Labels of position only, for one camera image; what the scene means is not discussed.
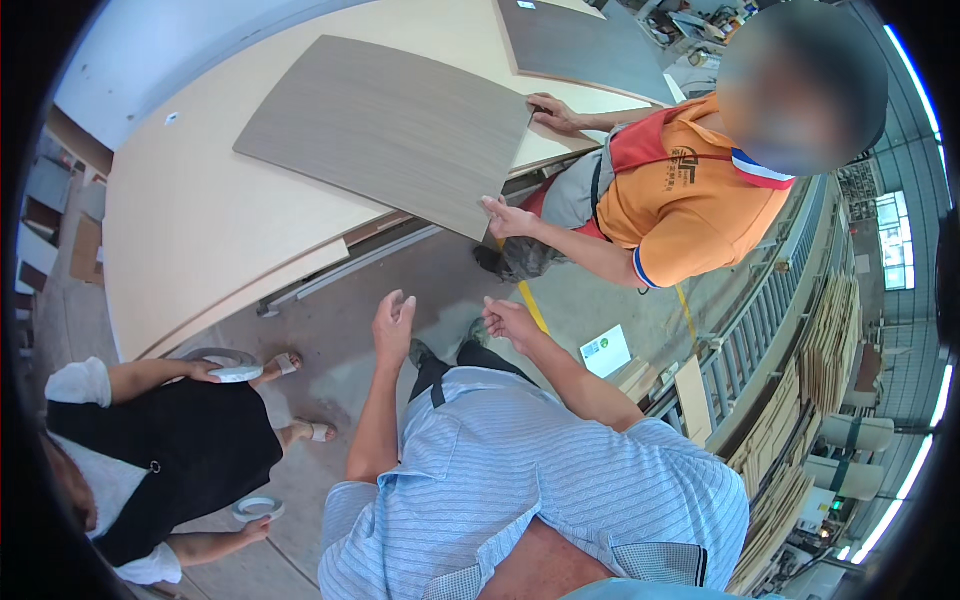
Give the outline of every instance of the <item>yellow floor line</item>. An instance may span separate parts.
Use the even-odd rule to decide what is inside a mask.
[[[697,328],[693,326],[693,317],[690,315],[690,307],[686,305],[686,296],[684,296],[684,289],[680,287],[680,284],[673,286],[677,288],[677,296],[680,297],[680,304],[684,307],[684,315],[686,315],[686,326],[690,329],[690,340],[693,341],[693,346],[697,347]]]
[[[500,248],[500,250],[503,250],[503,240],[497,238],[496,245]],[[534,321],[537,322],[537,326],[540,328],[540,331],[550,335],[550,329],[546,326],[546,321],[543,320],[540,307],[537,306],[537,301],[534,300],[534,295],[530,292],[530,284],[526,281],[521,281],[516,285],[516,288],[520,291],[520,295],[523,296],[523,301],[526,302],[527,308],[530,309],[530,316],[532,316]]]

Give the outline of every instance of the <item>light blue striped shirt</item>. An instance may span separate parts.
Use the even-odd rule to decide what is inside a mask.
[[[444,376],[403,418],[402,464],[326,500],[327,600],[472,599],[534,516],[615,576],[723,589],[747,533],[740,477],[661,420],[624,433],[521,377]],[[687,581],[700,570],[700,582]]]

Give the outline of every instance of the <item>orange polo shirt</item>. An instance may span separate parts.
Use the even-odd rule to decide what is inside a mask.
[[[617,246],[636,249],[637,275],[651,287],[743,260],[790,193],[747,182],[729,160],[698,158],[730,156],[733,142],[694,123],[719,111],[715,93],[685,106],[663,126],[671,159],[617,174],[597,205],[600,229]]]

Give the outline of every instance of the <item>wooden workbench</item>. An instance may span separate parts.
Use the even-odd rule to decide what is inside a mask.
[[[594,12],[580,0],[553,1]],[[390,211],[232,150],[276,82],[321,35],[418,54],[523,94],[549,92],[581,112],[650,106],[584,85],[513,75],[493,0],[379,0],[269,37],[177,94],[114,156],[104,253],[121,360],[161,356],[275,290],[344,260],[344,234]],[[594,147],[599,139],[560,136],[534,124],[514,173]]]

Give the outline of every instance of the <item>hand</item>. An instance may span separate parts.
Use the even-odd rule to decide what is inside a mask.
[[[417,297],[403,300],[403,290],[394,290],[380,302],[373,318],[373,346],[377,365],[399,369],[410,353]]]
[[[532,236],[534,227],[540,220],[532,212],[527,212],[515,206],[507,206],[507,201],[503,196],[500,196],[499,200],[484,196],[483,206],[491,214],[490,233],[500,239],[519,235]]]
[[[247,543],[254,543],[255,541],[264,541],[267,536],[270,534],[270,516],[264,516],[257,519],[256,521],[248,521],[246,525],[243,526],[243,529],[240,530],[240,535],[247,539]]]
[[[533,120],[550,129],[571,133],[587,128],[582,114],[574,112],[563,100],[557,100],[550,94],[531,94],[527,96],[527,104],[547,110],[547,112],[535,112]]]
[[[527,307],[489,296],[483,298],[483,302],[486,304],[483,316],[487,333],[494,338],[507,338],[517,352],[526,356],[531,342],[543,335]]]
[[[199,358],[197,360],[191,360],[188,362],[190,365],[190,374],[187,376],[193,379],[194,381],[205,381],[207,383],[220,383],[220,377],[216,375],[211,375],[210,372],[216,369],[222,369],[223,365],[218,365],[217,363],[211,363],[208,360],[203,360]]]

